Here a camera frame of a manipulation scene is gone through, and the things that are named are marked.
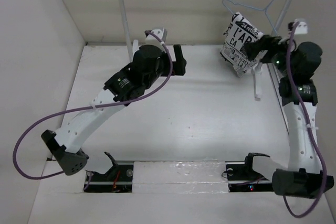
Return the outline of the newspaper print trousers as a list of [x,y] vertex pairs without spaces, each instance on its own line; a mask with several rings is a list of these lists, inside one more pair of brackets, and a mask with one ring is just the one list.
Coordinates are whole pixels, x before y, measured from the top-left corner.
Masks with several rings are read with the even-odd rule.
[[264,33],[249,22],[240,12],[232,15],[231,22],[224,32],[225,42],[220,51],[225,61],[229,62],[238,77],[250,72],[257,64],[248,60],[244,45],[259,40]]

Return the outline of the light blue wire hanger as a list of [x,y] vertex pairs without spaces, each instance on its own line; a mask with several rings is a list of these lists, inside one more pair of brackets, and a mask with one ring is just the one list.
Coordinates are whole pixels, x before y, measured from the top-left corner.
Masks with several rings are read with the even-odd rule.
[[269,15],[268,15],[268,9],[270,8],[270,6],[273,4],[275,0],[271,0],[265,7],[263,8],[258,8],[258,7],[255,7],[255,6],[250,6],[250,5],[246,5],[246,4],[243,4],[243,3],[238,3],[238,2],[235,2],[235,1],[232,1],[232,0],[222,0],[222,5],[231,13],[231,14],[234,14],[233,10],[228,7],[227,4],[225,4],[226,2],[234,5],[234,6],[241,6],[241,7],[244,7],[244,8],[247,8],[247,9],[251,9],[251,10],[255,10],[257,12],[262,12],[264,14],[264,16],[267,18],[271,28],[272,28],[272,31],[275,32],[276,35],[278,35],[278,30],[277,28],[275,27],[275,25],[273,24],[273,22],[271,21]]

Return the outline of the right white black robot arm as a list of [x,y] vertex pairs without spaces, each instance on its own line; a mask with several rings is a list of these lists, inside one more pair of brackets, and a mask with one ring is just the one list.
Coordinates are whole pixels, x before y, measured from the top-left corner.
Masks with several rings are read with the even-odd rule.
[[323,168],[314,146],[317,140],[314,121],[317,111],[317,90],[312,81],[320,66],[322,49],[306,41],[297,45],[288,38],[262,36],[248,42],[244,50],[249,60],[273,64],[282,74],[279,94],[287,118],[289,134],[289,163],[287,167],[274,162],[266,154],[250,153],[245,158],[243,173],[254,179],[258,175],[271,181],[276,195],[314,199],[319,192],[334,186],[333,176],[322,183]]

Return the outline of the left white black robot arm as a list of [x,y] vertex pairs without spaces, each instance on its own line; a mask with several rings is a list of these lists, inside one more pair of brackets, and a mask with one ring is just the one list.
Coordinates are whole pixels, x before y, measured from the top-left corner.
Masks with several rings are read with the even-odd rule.
[[185,75],[186,60],[182,48],[174,45],[173,49],[175,61],[171,61],[168,54],[157,46],[141,46],[133,60],[104,83],[89,109],[81,111],[55,131],[46,130],[41,135],[67,176],[74,175],[88,164],[89,156],[82,146],[107,119],[140,97],[146,97],[145,91],[159,77]]

